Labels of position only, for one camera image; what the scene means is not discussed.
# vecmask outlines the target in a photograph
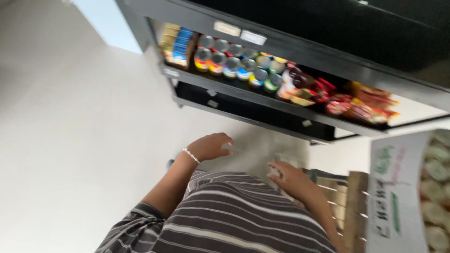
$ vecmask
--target box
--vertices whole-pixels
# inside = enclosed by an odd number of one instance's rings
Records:
[[[434,180],[422,173],[425,162],[436,158],[434,153],[430,153],[429,145],[438,145],[447,150],[448,144],[449,130],[426,131],[372,142],[367,253],[441,252],[428,246],[430,240],[425,239],[425,228],[440,227],[436,229],[444,231],[447,240],[448,228],[443,224],[434,225],[423,221],[421,203],[429,200],[419,196],[419,186],[423,180]],[[448,166],[445,161],[439,162]],[[437,182],[443,186],[448,179]]]

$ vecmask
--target black shelf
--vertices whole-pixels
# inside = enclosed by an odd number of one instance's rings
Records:
[[[363,136],[381,136],[386,134],[389,126],[383,126],[383,129],[364,126],[358,123],[349,122],[343,119],[328,116],[308,108],[303,108],[295,104],[286,103],[277,100],[275,93],[267,93],[262,88],[253,89],[247,82],[238,79],[227,79],[223,76],[214,76],[209,72],[199,72],[193,62],[190,64],[189,71],[183,71],[164,63],[160,63],[161,72],[167,77],[177,79],[179,81],[210,89],[225,95],[229,95],[238,99],[252,102],[258,105],[273,108],[284,115],[291,114],[315,122],[320,122],[333,127],[338,127],[347,131],[354,132]]]
[[[305,118],[221,93],[211,96],[207,89],[185,82],[178,82],[175,94],[173,99],[179,104],[309,140],[312,143],[330,144],[335,140],[332,126],[319,122],[311,122],[311,125],[304,126]],[[208,104],[210,100],[217,103],[217,107],[210,106]]]
[[[440,86],[419,80],[408,73],[188,1],[130,0],[130,4],[136,13],[143,16],[179,24],[200,33],[251,47],[335,76],[358,81],[450,111],[449,86]],[[267,40],[264,45],[257,45],[244,41],[239,36],[216,31],[213,28],[216,21],[263,35]]]

